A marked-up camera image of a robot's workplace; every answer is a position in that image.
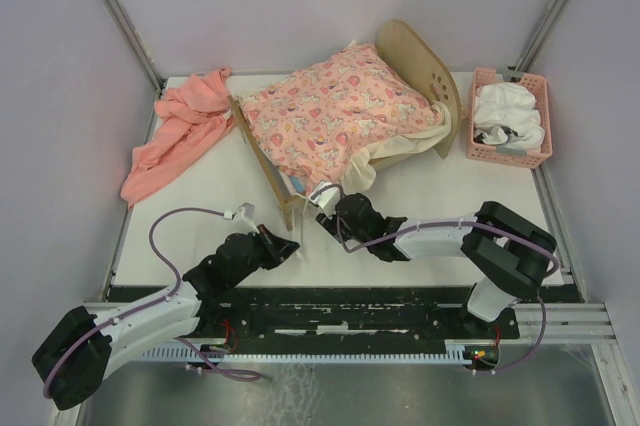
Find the pink unicorn print mattress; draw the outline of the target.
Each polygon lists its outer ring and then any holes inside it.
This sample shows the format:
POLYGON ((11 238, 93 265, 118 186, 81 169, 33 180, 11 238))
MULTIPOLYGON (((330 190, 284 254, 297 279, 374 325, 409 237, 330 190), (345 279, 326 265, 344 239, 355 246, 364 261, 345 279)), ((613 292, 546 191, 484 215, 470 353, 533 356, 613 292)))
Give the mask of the pink unicorn print mattress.
POLYGON ((304 196, 326 183, 362 193, 376 179, 374 161, 425 152, 453 127, 447 107, 403 81, 371 43, 238 101, 262 153, 304 196))

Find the wooden striped pet bed frame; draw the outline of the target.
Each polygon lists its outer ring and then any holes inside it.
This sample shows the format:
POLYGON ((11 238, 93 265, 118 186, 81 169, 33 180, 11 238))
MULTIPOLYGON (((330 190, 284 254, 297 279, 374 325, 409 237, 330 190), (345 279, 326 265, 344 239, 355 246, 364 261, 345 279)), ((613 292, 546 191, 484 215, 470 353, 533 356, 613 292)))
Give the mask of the wooden striped pet bed frame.
MULTIPOLYGON (((446 158, 458 134, 462 113, 458 89, 448 68, 419 35, 409 25, 400 20, 387 22, 379 30, 375 42, 371 44, 376 47, 382 60, 396 72, 403 81, 423 94, 427 99, 442 102, 451 113, 453 119, 451 132, 436 146, 429 149, 435 150, 441 158, 446 158)), ((231 97, 230 104, 236 123, 245 136, 247 143, 254 151, 277 198, 285 226, 287 230, 293 230, 295 211, 302 206, 307 196, 302 195, 302 188, 295 179, 282 174, 262 153, 252 135, 248 122, 243 116, 238 101, 240 96, 259 92, 276 82, 252 89, 247 93, 235 95, 231 97)), ((374 161, 373 165, 378 174, 381 170, 414 155, 379 159, 374 161)))

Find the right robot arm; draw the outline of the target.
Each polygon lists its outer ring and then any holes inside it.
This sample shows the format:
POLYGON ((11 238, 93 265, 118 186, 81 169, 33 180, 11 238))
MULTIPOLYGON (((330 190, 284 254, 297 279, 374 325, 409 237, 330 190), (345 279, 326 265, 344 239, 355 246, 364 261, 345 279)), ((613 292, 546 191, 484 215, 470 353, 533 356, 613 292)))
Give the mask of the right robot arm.
POLYGON ((483 274, 460 310, 459 325, 481 337, 517 300, 535 300, 543 281, 560 267, 557 242, 506 206, 486 201, 467 216, 411 220, 384 216, 366 196, 344 194, 335 185, 313 192, 316 221, 348 253, 366 250, 385 262, 423 257, 461 257, 483 274))

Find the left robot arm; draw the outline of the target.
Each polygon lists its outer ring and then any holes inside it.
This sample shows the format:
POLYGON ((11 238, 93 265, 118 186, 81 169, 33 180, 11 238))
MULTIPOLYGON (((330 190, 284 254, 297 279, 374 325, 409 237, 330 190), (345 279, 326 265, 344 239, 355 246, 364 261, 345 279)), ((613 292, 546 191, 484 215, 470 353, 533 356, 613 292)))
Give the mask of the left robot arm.
POLYGON ((73 408, 141 353, 194 332, 212 335, 221 312, 211 303, 254 272, 279 267, 299 249, 298 242, 260 225, 228 236, 178 284, 101 313, 71 309, 32 356, 44 397, 60 410, 73 408))

